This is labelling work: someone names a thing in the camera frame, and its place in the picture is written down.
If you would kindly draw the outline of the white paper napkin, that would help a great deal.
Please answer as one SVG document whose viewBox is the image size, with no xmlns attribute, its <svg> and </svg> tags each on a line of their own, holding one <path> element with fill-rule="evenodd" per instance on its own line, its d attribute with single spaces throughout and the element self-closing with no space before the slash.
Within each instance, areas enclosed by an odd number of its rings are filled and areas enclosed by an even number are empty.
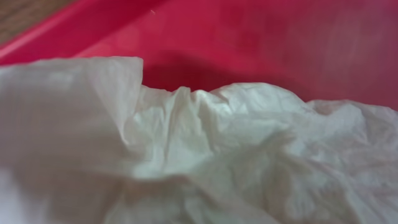
<svg viewBox="0 0 398 224">
<path fill-rule="evenodd" d="M 397 112 L 137 57 L 1 68 L 2 223 L 396 223 Z"/>
</svg>

